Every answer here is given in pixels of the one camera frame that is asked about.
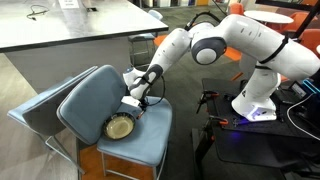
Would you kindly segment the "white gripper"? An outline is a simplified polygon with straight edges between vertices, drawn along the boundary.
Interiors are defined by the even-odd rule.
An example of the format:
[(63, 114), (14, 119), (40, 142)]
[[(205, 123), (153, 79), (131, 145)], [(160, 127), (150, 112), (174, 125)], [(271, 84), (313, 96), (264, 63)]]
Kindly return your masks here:
[(138, 82), (142, 79), (144, 74), (144, 71), (140, 71), (134, 67), (127, 68), (122, 74), (123, 80), (129, 90), (129, 97), (126, 97), (124, 102), (135, 107), (138, 107), (141, 104), (140, 108), (142, 111), (146, 111), (147, 104), (140, 102), (134, 89), (138, 87)]

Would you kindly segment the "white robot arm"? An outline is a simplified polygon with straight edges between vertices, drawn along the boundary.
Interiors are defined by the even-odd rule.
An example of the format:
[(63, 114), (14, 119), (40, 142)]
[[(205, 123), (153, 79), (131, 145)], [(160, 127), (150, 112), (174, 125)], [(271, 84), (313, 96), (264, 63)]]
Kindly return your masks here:
[(130, 68), (123, 78), (130, 95), (142, 100), (186, 52), (196, 63), (209, 65), (229, 47), (241, 53), (240, 68), (251, 73), (231, 106), (251, 122), (277, 118), (270, 96), (282, 77), (303, 80), (319, 75), (320, 60), (311, 50), (251, 18), (231, 14), (216, 26), (203, 22), (174, 29), (157, 48), (146, 71)]

